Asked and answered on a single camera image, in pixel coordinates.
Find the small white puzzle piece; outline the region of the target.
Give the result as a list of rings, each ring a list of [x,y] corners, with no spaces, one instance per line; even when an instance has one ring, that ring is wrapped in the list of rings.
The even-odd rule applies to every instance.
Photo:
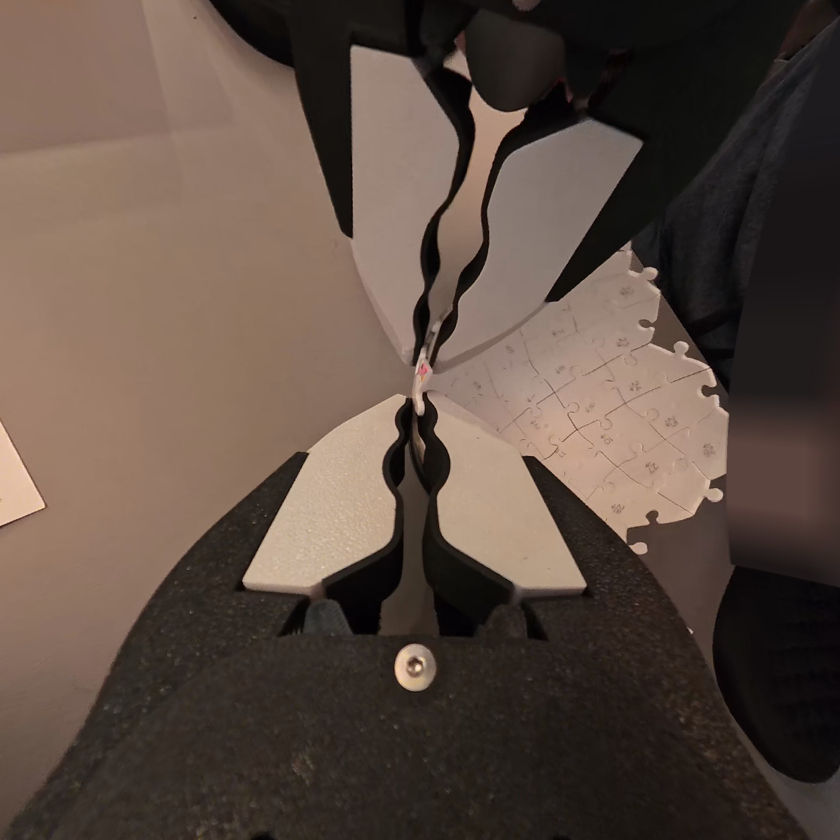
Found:
[[[415,323],[418,349],[414,360],[411,390],[413,410],[416,417],[425,413],[424,394],[434,368],[434,357],[443,342],[441,334],[446,320],[455,307],[457,279],[444,273],[438,276],[418,302]]]

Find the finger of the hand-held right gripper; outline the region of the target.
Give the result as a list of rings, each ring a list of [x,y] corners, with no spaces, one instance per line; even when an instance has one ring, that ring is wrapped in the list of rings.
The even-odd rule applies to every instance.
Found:
[[[387,338],[411,361],[425,292],[422,245],[458,180],[472,84],[464,59],[430,70],[359,45],[350,69],[353,259]]]
[[[643,146],[573,108],[525,112],[490,165],[478,246],[458,275],[435,368],[465,361],[543,307]]]

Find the white instruction leaflet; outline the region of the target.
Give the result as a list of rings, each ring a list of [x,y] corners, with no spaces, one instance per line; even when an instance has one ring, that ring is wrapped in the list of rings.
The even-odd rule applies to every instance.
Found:
[[[44,509],[44,499],[1,424],[1,527]]]

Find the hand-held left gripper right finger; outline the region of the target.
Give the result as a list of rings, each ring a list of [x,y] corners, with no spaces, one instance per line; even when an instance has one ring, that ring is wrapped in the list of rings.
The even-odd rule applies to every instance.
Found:
[[[423,569],[470,627],[500,606],[582,595],[583,573],[517,447],[438,392],[423,396]]]

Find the black wrist rest pad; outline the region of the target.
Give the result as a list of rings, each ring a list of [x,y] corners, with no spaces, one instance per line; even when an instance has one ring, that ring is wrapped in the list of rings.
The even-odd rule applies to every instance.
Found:
[[[712,636],[731,715],[775,770],[819,784],[839,765],[839,590],[735,566]]]

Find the partly built puzzle ball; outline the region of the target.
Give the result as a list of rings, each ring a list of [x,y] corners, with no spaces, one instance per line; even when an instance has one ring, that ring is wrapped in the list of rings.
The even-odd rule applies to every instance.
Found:
[[[723,499],[728,413],[709,365],[653,342],[653,268],[626,245],[563,299],[426,386],[549,468],[622,539]]]

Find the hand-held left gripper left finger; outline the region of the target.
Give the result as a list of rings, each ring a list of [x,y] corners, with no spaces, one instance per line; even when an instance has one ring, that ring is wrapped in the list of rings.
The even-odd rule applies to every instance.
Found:
[[[337,602],[355,634],[380,632],[403,575],[399,486],[413,404],[394,395],[303,456],[242,580],[252,592]]]

